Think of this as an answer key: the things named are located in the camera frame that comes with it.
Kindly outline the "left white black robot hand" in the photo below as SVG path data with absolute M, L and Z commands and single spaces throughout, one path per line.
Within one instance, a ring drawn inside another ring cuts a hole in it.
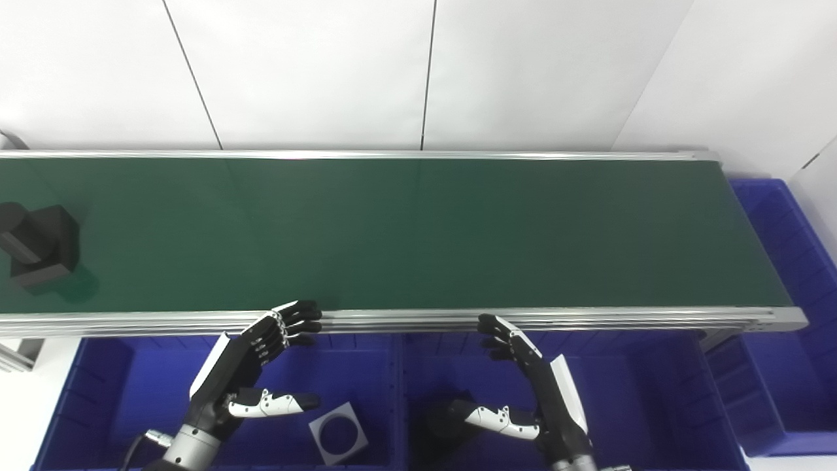
M 290 347 L 314 345 L 321 319 L 316 302 L 297 300 L 266 311 L 234 337 L 223 333 L 190 387 L 186 427 L 225 442 L 245 419 L 319 408 L 315 393 L 272 393 L 255 384 L 263 367 Z

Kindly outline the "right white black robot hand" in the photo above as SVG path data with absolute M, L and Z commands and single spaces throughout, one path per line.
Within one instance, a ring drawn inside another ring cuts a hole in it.
M 493 360 L 510 360 L 529 380 L 536 399 L 533 423 L 515 423 L 509 408 L 491 409 L 467 400 L 453 400 L 451 417 L 471 426 L 533 441 L 549 466 L 581 467 L 594 462 L 594 448 L 570 412 L 559 375 L 535 343 L 517 326 L 494 314 L 479 314 L 477 329 L 487 335 L 483 346 Z

